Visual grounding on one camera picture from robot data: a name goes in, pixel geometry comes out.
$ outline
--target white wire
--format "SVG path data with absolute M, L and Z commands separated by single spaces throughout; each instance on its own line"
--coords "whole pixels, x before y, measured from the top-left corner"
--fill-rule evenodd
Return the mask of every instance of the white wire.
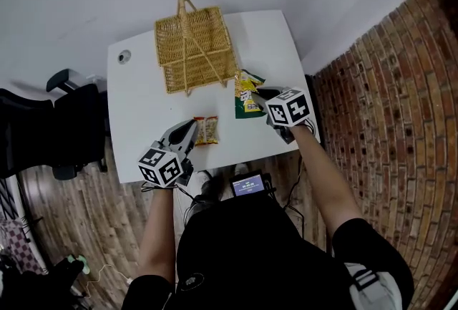
M 103 265 L 102 269 L 100 269 L 100 271 L 99 271 L 99 279 L 97 279 L 96 281 L 89 281 L 89 282 L 87 282 L 87 284 L 86 284 L 86 291 L 87 291 L 87 293 L 89 294 L 89 297 L 87 297 L 87 299 L 90 299 L 90 298 L 91 298 L 91 292 L 89 291 L 89 285 L 90 285 L 90 284 L 98 284 L 98 283 L 100 282 L 100 280 L 102 279 L 102 278 L 101 278 L 101 277 L 102 277 L 102 271 L 104 270 L 105 267 L 112 267 L 116 273 L 118 273 L 118 274 L 120 274 L 121 276 L 123 276 L 123 277 L 126 279 L 126 281 L 129 281 L 129 279 L 128 279 L 124 274 L 122 274 L 121 272 L 119 272 L 119 271 L 115 268 L 115 266 L 113 266 L 113 265 L 111 265 L 111 264 L 105 264 L 105 265 Z

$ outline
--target controller device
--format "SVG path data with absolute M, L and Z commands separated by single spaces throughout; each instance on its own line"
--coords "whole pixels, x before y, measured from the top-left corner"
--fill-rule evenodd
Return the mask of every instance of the controller device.
M 230 187 L 235 197 L 266 190 L 265 182 L 270 184 L 270 176 L 264 175 L 260 170 L 248 174 L 236 175 L 229 180 Z

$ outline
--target chip bag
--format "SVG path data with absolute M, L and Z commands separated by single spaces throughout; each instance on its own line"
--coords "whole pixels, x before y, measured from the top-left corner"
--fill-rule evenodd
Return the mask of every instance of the chip bag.
M 198 138 L 195 146 L 217 144 L 216 125 L 218 117 L 194 117 L 198 121 Z
M 265 115 L 251 97 L 256 87 L 264 84 L 265 80 L 251 74 L 245 69 L 235 71 L 235 118 L 257 118 Z

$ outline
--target small screen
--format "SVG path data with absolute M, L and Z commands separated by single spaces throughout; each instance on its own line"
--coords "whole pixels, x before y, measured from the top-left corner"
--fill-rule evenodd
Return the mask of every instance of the small screen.
M 249 178 L 235 181 L 232 185 L 236 196 L 261 192 L 264 190 L 263 179 L 260 175 L 250 176 Z

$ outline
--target chair armrest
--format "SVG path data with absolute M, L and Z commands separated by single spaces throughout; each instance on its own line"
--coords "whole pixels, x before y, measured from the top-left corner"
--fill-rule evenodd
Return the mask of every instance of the chair armrest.
M 62 71 L 57 72 L 53 77 L 51 77 L 46 83 L 46 91 L 51 92 L 56 87 L 60 88 L 62 91 L 71 92 L 74 89 L 77 89 L 73 82 L 69 80 L 70 69 L 63 69 Z

